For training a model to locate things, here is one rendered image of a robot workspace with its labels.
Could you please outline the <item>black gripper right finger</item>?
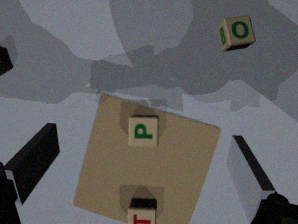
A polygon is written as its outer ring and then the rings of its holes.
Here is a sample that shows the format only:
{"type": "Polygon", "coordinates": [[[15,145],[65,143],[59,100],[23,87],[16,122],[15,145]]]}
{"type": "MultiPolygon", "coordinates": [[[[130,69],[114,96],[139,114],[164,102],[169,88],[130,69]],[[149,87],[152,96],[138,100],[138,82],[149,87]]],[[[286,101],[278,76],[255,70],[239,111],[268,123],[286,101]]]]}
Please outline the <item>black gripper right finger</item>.
{"type": "Polygon", "coordinates": [[[242,136],[232,135],[226,165],[249,224],[298,224],[298,205],[276,192],[242,136]]]}

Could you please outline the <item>tan flat mat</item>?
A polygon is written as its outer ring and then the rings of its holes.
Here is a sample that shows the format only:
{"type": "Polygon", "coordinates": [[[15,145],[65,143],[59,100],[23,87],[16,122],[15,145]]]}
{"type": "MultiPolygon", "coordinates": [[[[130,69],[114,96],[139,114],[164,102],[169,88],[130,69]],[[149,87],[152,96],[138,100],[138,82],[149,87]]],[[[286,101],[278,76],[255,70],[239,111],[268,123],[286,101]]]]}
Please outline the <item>tan flat mat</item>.
{"type": "Polygon", "coordinates": [[[128,224],[132,198],[156,224],[189,224],[222,129],[102,94],[73,206],[128,224]],[[157,147],[129,146],[129,117],[159,117],[157,147]]]}

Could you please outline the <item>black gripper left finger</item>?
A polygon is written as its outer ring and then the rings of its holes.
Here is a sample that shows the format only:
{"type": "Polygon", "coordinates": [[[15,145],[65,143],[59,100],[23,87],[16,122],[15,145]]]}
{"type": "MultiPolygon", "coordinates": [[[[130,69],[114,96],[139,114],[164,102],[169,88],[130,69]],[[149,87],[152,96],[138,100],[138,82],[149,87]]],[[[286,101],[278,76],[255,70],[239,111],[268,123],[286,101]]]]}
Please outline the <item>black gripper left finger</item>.
{"type": "Polygon", "coordinates": [[[21,224],[16,205],[24,204],[59,153],[57,126],[47,123],[5,166],[0,162],[0,224],[21,224]]]}

